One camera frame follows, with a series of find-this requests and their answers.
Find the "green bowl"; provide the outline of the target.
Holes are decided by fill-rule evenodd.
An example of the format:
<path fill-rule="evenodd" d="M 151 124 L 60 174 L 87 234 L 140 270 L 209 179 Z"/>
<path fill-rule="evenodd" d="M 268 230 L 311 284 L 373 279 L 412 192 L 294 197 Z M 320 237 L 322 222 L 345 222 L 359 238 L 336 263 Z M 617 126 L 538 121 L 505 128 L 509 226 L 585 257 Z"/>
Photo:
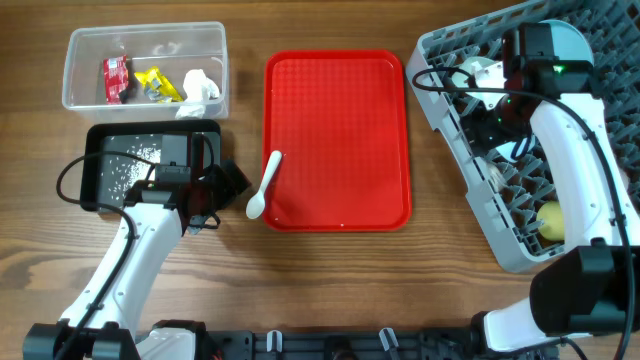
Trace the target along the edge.
<path fill-rule="evenodd" d="M 494 60 L 486 57 L 469 57 L 458 66 L 460 72 L 455 72 L 450 77 L 451 83 L 454 87 L 467 88 L 469 86 L 471 75 L 474 75 L 478 70 L 491 66 L 494 63 Z"/>

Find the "white plastic fork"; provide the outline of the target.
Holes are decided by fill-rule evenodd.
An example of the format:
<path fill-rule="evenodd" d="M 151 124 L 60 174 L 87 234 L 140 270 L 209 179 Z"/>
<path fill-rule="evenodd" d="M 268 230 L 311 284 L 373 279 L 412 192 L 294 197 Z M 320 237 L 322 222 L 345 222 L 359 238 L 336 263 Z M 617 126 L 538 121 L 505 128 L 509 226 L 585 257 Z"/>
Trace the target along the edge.
<path fill-rule="evenodd" d="M 486 169 L 488 173 L 488 182 L 496 193 L 500 193 L 506 186 L 507 182 L 501 173 L 500 169 L 493 163 L 486 162 Z"/>

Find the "white plastic spoon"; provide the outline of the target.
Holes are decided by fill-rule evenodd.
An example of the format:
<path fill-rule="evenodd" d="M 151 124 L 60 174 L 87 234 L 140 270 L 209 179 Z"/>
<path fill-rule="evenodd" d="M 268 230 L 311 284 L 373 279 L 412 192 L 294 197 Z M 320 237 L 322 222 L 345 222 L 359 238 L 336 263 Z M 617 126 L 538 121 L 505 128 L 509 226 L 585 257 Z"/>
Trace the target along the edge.
<path fill-rule="evenodd" d="M 266 192 L 279 168 L 282 158 L 283 154 L 281 151 L 274 150 L 271 152 L 267 161 L 267 165 L 264 169 L 259 188 L 256 193 L 250 198 L 246 206 L 246 216 L 249 219 L 257 219 L 264 212 L 266 208 Z"/>

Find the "white tissue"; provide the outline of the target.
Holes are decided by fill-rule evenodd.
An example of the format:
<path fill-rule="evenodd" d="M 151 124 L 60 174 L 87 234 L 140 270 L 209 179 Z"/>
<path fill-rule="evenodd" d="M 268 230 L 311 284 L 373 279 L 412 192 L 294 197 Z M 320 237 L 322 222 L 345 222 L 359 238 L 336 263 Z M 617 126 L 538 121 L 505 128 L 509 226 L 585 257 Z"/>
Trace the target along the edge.
<path fill-rule="evenodd" d="M 202 69 L 192 69 L 186 73 L 183 89 L 187 97 L 176 112 L 176 120 L 202 119 L 206 111 L 203 102 L 220 97 L 218 85 Z"/>

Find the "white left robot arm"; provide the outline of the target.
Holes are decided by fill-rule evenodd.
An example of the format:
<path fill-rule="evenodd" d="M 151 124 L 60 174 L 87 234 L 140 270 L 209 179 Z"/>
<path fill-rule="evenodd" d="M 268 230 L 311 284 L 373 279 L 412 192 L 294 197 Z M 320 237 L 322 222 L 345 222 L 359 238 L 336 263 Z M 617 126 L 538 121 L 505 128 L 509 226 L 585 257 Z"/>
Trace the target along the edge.
<path fill-rule="evenodd" d="M 162 320 L 135 340 L 141 313 L 166 257 L 188 231 L 208 228 L 250 183 L 232 160 L 180 180 L 140 180 L 120 209 L 120 228 L 93 277 L 54 324 L 34 324 L 26 359 L 220 359 L 202 322 Z"/>

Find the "light blue bowl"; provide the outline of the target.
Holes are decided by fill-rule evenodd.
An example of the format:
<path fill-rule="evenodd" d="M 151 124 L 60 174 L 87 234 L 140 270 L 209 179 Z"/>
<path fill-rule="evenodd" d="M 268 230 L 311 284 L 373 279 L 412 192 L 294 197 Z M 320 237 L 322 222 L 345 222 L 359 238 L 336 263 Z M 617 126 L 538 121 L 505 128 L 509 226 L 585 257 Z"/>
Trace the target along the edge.
<path fill-rule="evenodd" d="M 508 142 L 495 148 L 498 154 L 510 163 L 515 163 L 524 157 L 535 146 L 535 139 L 525 138 L 517 142 Z"/>

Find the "yellow snack wrapper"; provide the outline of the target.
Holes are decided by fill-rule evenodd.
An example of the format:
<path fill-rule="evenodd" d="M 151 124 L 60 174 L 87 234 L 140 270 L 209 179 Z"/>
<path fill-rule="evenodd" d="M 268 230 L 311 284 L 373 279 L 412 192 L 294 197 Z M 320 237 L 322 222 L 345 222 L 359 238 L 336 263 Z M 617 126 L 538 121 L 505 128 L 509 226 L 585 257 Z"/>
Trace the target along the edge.
<path fill-rule="evenodd" d="M 153 102 L 183 102 L 178 90 L 157 66 L 152 66 L 143 72 L 135 72 L 134 76 L 142 86 L 144 94 Z"/>

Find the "light blue plate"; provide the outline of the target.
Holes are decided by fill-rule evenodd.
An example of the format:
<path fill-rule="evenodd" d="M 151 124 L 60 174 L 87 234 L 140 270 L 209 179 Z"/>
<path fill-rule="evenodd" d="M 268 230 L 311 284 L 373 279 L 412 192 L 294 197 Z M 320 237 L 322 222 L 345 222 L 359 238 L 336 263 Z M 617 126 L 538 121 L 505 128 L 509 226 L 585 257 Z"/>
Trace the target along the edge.
<path fill-rule="evenodd" d="M 551 29 L 554 53 L 560 60 L 588 61 L 595 64 L 593 51 L 585 36 L 571 24 L 556 20 L 544 20 Z"/>

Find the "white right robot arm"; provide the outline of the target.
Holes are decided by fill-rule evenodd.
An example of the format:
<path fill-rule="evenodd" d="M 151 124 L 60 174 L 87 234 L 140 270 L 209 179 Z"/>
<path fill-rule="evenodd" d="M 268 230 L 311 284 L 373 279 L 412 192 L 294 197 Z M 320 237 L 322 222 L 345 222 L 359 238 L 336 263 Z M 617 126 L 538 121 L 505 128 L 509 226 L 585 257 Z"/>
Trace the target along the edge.
<path fill-rule="evenodd" d="M 528 134 L 541 145 L 563 217 L 563 256 L 532 280 L 527 298 L 483 314 L 490 354 L 571 336 L 621 336 L 639 328 L 639 216 L 605 131 L 605 106 L 587 60 L 533 59 L 466 71 L 482 111 L 464 120 L 475 152 Z"/>

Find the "yellow plastic cup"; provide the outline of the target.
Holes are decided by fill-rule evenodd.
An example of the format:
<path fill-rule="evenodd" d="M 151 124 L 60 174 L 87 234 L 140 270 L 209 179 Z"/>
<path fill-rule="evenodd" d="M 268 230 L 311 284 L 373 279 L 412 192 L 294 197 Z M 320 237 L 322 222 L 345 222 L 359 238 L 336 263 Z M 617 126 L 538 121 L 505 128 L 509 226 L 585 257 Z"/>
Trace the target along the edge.
<path fill-rule="evenodd" d="M 536 220 L 541 223 L 538 232 L 549 241 L 563 241 L 565 227 L 560 204 L 550 201 L 540 207 L 536 214 Z"/>

